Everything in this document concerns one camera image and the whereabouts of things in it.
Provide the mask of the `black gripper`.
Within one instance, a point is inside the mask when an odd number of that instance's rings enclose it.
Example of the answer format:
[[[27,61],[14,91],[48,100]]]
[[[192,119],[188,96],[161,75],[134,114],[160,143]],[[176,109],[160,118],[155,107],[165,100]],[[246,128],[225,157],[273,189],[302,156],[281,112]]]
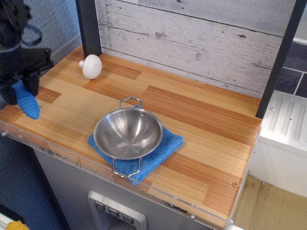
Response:
[[[7,104],[16,105],[17,99],[11,85],[23,80],[33,95],[39,93],[39,76],[54,66],[49,48],[22,48],[0,52],[0,94]]]

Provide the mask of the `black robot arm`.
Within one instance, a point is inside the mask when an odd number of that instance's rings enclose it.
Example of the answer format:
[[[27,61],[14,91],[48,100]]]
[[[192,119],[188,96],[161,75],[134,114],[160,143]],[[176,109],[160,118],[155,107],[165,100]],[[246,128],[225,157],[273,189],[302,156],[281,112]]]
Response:
[[[19,81],[37,96],[41,72],[54,66],[49,48],[32,48],[42,41],[42,32],[28,23],[30,19],[24,1],[0,2],[0,94],[8,104],[17,104],[13,85]]]

